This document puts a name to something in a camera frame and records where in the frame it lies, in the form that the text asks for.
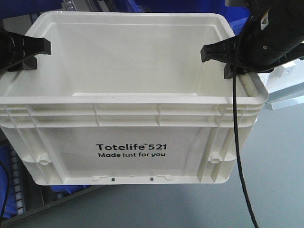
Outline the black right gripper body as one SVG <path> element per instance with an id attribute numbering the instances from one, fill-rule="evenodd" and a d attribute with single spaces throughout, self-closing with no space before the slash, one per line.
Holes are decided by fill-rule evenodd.
<path id="1" fill-rule="evenodd" d="M 250 72 L 264 73 L 304 58 L 304 13 L 262 11 L 252 14 L 239 34 L 236 64 Z"/>

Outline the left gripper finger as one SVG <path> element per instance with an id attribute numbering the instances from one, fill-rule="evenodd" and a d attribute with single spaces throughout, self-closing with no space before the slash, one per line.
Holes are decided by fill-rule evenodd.
<path id="1" fill-rule="evenodd" d="M 37 54 L 51 55 L 51 42 L 46 38 L 23 36 L 21 39 L 21 54 L 23 58 Z"/>
<path id="2" fill-rule="evenodd" d="M 22 70 L 36 70 L 37 69 L 37 59 L 35 57 L 30 57 L 23 62 L 20 62 L 7 69 L 8 72 L 18 72 Z"/>

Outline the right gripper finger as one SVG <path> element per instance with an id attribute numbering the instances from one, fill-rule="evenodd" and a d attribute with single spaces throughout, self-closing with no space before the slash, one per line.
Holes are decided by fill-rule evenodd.
<path id="1" fill-rule="evenodd" d="M 224 67 L 224 79 L 231 79 L 233 77 L 234 65 L 226 64 Z M 236 75 L 245 75 L 249 70 L 245 69 L 243 66 L 236 64 Z"/>
<path id="2" fill-rule="evenodd" d="M 216 60 L 226 64 L 232 64 L 235 60 L 235 48 L 237 37 L 231 37 L 217 43 L 203 45 L 200 55 L 202 63 Z"/>

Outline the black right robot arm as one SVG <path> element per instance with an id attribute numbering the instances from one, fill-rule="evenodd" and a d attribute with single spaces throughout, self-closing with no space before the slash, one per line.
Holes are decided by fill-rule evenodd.
<path id="1" fill-rule="evenodd" d="M 247 0 L 250 11 L 241 32 L 204 45 L 201 61 L 225 63 L 224 78 L 232 71 L 270 73 L 274 68 L 304 58 L 304 2 L 302 0 Z"/>

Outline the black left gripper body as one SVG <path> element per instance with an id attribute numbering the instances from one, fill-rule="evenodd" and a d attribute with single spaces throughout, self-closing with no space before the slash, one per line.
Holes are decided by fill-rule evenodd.
<path id="1" fill-rule="evenodd" d="M 18 71 L 21 69 L 21 63 L 15 63 L 13 59 L 14 48 L 22 44 L 22 35 L 8 32 L 5 29 L 0 30 L 0 70 Z"/>

